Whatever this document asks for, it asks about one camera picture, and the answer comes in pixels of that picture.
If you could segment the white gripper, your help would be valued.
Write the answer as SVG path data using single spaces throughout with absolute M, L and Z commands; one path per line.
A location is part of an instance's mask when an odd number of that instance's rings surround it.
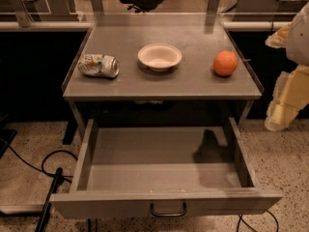
M 298 64 L 291 73 L 280 73 L 267 109 L 265 127 L 269 131 L 282 131 L 309 104 L 309 2 L 292 23 L 270 35 L 265 44 L 272 48 L 286 47 L 287 57 Z

